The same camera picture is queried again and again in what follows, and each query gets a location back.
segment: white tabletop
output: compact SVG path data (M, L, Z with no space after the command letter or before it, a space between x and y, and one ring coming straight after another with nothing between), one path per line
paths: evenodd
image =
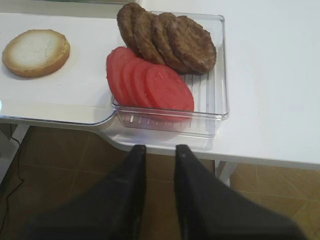
M141 0L140 3L150 11L225 17L230 116L212 139L125 128L118 120L101 135L126 150L133 144L147 144L150 152L172 155L175 144L184 143L204 159L320 169L318 1ZM0 10L5 6L10 12L48 14L44 12L49 11L46 4L0 0ZM71 15L85 17L102 17L104 11L115 8L59 3L64 6L61 8L58 3L48 4L53 14L65 15L69 8Z

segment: sliced tomato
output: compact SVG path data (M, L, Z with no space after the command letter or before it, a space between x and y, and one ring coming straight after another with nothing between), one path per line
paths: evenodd
M147 69L151 68L152 66L152 63L148 61L142 61L139 62L133 70L133 77L131 78L131 89L140 107L153 107L145 90Z
M122 70L121 87L123 89L124 95L126 95L128 100L130 101L128 103L129 106L139 105L137 98L133 92L133 87L131 82L134 77L133 76L134 69L141 62L145 62L145 61L142 58L133 57L126 63L126 65Z
M106 59L107 80L110 90L120 105L130 103L128 97L121 88L121 74L125 64L132 58L136 58L135 53L127 47L117 47Z
M146 71L145 92L151 104L161 109L193 111L194 97L183 79L166 65Z

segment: cooked patty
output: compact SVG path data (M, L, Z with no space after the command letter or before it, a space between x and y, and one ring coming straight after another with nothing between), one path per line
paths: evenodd
M134 26L135 18L141 12L146 12L146 10L139 4L131 2L124 5L116 15L116 21L124 43L137 55L140 54L134 37Z
M213 69L216 47L201 25L187 16L179 16L168 25L167 35L173 52L185 65L201 74Z
M167 27L175 19L176 16L169 12L156 16L152 22L152 40L168 66L178 72L189 73L191 69L177 58L169 44Z
M152 41L151 29L155 17L155 14L146 11L140 12L135 18L133 35L136 46L146 61L153 64L165 64L163 57Z

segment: plastic container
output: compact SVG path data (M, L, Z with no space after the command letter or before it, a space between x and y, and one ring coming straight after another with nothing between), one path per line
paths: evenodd
M122 106L114 98L112 105L117 109L117 115L125 127L179 132L209 138L217 133L219 123L229 116L225 20L221 15L174 14L188 16L201 24L210 32L217 51L216 65L209 73L182 76L193 94L194 112ZM185 120L172 122L168 120L168 116L184 117Z

